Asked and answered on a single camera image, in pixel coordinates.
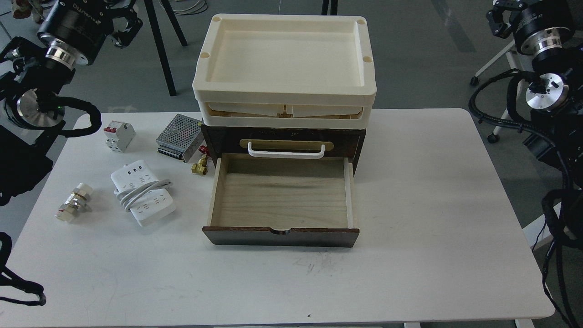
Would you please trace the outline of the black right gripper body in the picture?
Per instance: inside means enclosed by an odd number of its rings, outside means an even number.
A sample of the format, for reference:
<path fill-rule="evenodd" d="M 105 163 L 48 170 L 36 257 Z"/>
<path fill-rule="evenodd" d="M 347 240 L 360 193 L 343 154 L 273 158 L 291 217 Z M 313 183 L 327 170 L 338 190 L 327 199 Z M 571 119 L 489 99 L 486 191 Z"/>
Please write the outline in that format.
<path fill-rule="evenodd" d="M 493 0 L 493 8 L 486 14 L 493 36 L 506 39 L 510 35 L 510 23 L 504 21 L 503 13 L 517 10 L 519 10 L 519 0 Z"/>

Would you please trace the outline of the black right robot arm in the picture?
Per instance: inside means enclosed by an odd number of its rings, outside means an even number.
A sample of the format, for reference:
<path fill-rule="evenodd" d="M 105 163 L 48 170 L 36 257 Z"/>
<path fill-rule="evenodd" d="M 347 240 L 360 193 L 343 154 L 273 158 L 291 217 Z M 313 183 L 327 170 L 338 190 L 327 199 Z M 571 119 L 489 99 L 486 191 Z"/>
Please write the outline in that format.
<path fill-rule="evenodd" d="M 568 300 L 563 271 L 563 249 L 582 249 L 582 47 L 566 48 L 576 24 L 566 0 L 495 0 L 486 18 L 493 36 L 512 36 L 518 54 L 532 58 L 532 70 L 508 69 L 471 84 L 476 90 L 468 110 L 482 123 L 529 133 L 523 144 L 544 164 L 562 174 L 562 187 L 543 197 L 542 212 L 552 240 L 543 262 L 542 282 L 548 266 L 556 264 L 559 305 L 543 290 L 569 328 L 578 328 Z M 491 84 L 509 79 L 506 90 L 508 118 L 481 111 L 477 96 Z"/>

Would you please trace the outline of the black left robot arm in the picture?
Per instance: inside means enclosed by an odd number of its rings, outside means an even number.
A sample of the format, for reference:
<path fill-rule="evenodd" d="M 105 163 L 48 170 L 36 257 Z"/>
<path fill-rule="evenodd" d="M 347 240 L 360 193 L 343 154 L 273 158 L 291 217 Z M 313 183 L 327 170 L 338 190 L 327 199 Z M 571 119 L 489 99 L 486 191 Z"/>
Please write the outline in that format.
<path fill-rule="evenodd" d="M 1 62 L 13 71 L 1 77 L 1 101 L 8 120 L 22 129 L 41 131 L 27 143 L 1 127 L 1 205 L 31 191 L 50 173 L 46 155 L 58 136 L 76 138 L 101 127 L 101 114 L 91 102 L 60 96 L 77 65 L 91 65 L 108 36 L 115 46 L 128 46 L 143 26 L 135 1 L 114 8 L 108 0 L 57 0 L 37 33 L 43 46 L 13 38 Z"/>

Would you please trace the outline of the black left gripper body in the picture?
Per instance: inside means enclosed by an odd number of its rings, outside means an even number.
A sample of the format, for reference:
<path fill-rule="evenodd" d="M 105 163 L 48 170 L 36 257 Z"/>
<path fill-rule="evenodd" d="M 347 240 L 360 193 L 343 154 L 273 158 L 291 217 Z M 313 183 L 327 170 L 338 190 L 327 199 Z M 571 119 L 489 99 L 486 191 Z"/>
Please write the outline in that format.
<path fill-rule="evenodd" d="M 143 27 L 137 14 L 137 0 L 105 0 L 106 16 L 114 23 L 110 34 L 114 46 L 123 49 L 134 40 Z"/>

